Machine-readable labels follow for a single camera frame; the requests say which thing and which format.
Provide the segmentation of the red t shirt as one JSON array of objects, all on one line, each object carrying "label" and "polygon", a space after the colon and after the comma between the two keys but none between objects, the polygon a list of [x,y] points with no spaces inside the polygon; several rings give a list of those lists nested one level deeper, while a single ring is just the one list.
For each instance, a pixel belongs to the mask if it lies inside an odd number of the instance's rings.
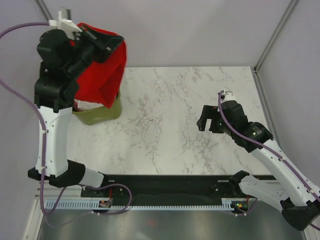
[{"label": "red t shirt", "polygon": [[110,109],[120,90],[126,62],[127,46],[123,41],[105,63],[92,63],[77,79],[75,99]]}]

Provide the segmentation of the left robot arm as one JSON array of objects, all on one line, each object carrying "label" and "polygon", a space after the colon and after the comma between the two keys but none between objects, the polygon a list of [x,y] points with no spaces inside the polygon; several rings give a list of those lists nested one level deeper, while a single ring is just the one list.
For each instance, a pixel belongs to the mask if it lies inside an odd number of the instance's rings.
[{"label": "left robot arm", "polygon": [[64,188],[87,185],[99,197],[106,196],[110,185],[101,172],[67,159],[68,124],[78,78],[94,63],[103,64],[124,43],[116,34],[98,32],[82,25],[71,37],[62,29],[45,32],[37,45],[42,62],[34,85],[34,103],[39,114],[39,154],[37,164],[28,171],[34,180],[47,180]]}]

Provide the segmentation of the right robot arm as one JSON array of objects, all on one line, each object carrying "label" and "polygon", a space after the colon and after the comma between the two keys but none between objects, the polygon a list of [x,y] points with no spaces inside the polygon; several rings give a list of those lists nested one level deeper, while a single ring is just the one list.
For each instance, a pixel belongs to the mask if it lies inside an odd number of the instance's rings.
[{"label": "right robot arm", "polygon": [[276,185],[259,180],[245,171],[233,175],[229,191],[235,197],[255,197],[277,209],[298,231],[314,227],[320,216],[320,188],[309,180],[286,156],[271,132],[260,122],[249,121],[235,94],[221,90],[218,105],[204,105],[196,125],[204,131],[226,134],[236,145],[260,161],[277,180]]}]

